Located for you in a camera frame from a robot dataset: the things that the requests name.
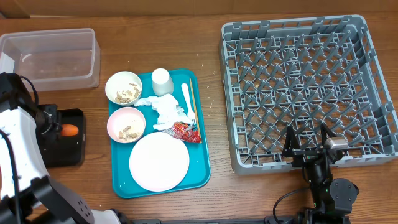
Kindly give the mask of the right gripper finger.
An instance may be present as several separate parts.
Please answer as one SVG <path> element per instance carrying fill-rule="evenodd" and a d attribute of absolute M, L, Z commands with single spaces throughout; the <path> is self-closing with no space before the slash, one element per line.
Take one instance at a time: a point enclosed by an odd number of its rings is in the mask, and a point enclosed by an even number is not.
<path fill-rule="evenodd" d="M 330 143 L 328 143 L 328 138 L 333 138 L 336 136 L 336 134 L 333 131 L 331 131 L 325 123 L 322 123 L 320 125 L 320 132 L 321 132 L 321 137 L 322 137 L 323 148 L 331 149 L 331 145 L 330 145 Z"/>
<path fill-rule="evenodd" d="M 286 130 L 285 136 L 285 144 L 282 150 L 283 157 L 294 157 L 294 150 L 300 149 L 299 141 L 295 135 L 294 129 L 292 126 L 288 126 Z"/>

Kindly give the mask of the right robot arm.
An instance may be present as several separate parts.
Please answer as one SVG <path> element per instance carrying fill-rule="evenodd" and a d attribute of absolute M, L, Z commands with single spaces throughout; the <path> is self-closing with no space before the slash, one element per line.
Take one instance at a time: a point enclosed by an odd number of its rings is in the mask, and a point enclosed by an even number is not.
<path fill-rule="evenodd" d="M 273 217 L 277 223 L 284 221 L 277 218 L 277 205 L 286 197 L 311 191 L 313 208 L 304 208 L 298 212 L 295 218 L 286 223 L 349 223 L 349 214 L 359 194 L 357 185 L 348 179 L 335 179 L 330 166 L 344 156 L 344 150 L 348 148 L 345 138 L 337 136 L 327 125 L 320 126 L 322 143 L 316 149 L 302 149 L 294 129 L 287 127 L 286 140 L 282 156 L 293 159 L 292 167 L 302 170 L 303 178 L 308 182 L 308 187 L 294 190 L 283 195 L 273 206 Z"/>

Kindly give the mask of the pink bowl with food scraps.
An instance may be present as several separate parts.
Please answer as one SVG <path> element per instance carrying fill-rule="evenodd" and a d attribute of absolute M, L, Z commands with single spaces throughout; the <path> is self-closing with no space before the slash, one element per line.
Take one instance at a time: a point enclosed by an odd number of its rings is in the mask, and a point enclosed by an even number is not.
<path fill-rule="evenodd" d="M 143 136 L 146 120 L 138 109 L 123 107 L 110 115 L 106 128 L 113 141 L 127 144 L 136 142 Z"/>

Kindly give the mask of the white bowl with food scraps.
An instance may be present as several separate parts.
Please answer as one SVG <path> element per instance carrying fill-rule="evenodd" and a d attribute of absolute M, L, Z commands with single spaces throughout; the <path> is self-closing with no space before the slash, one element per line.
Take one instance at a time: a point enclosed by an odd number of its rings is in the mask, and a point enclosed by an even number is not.
<path fill-rule="evenodd" d="M 120 106 L 131 106 L 142 94 L 141 79 L 132 72 L 122 71 L 112 75 L 105 85 L 109 101 Z"/>

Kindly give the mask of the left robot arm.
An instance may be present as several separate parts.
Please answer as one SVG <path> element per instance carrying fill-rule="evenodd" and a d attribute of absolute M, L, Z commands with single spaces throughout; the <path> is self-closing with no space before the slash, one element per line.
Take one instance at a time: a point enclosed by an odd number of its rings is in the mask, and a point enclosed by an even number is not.
<path fill-rule="evenodd" d="M 92 210 L 74 191 L 51 178 L 38 138 L 61 125 L 30 94 L 26 77 L 1 74 L 1 223 L 124 223 L 116 210 Z M 46 211 L 29 220 L 34 208 Z"/>

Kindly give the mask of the orange carrot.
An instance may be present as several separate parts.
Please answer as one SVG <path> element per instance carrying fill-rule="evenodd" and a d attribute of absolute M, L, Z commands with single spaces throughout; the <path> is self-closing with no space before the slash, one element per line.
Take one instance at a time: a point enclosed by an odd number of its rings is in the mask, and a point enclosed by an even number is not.
<path fill-rule="evenodd" d="M 76 136 L 78 133 L 78 127 L 72 124 L 63 124 L 60 132 L 62 136 Z"/>

